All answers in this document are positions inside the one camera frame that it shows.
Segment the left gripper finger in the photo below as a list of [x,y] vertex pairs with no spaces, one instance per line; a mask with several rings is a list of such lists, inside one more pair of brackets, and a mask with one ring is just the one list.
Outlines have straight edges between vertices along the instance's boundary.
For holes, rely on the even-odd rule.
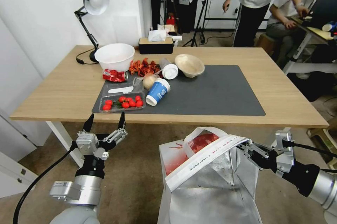
[[116,145],[118,145],[128,135],[125,126],[126,126],[125,112],[122,112],[119,119],[118,128],[111,134],[109,134],[107,137],[105,137],[103,139],[103,142],[108,144],[115,143]]
[[83,124],[83,128],[81,131],[77,132],[77,135],[80,136],[81,134],[90,133],[94,120],[94,114],[92,113],[90,117],[85,121]]

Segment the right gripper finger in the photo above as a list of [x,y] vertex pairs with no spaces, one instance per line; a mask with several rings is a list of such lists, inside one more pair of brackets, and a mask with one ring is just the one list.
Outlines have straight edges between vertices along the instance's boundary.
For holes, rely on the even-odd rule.
[[241,144],[238,144],[236,147],[248,155],[252,155],[254,152],[260,155],[269,155],[270,152],[269,147],[252,141],[242,142]]
[[261,149],[261,148],[244,148],[244,155],[251,160],[255,160],[258,158],[268,159],[269,158],[269,150]]

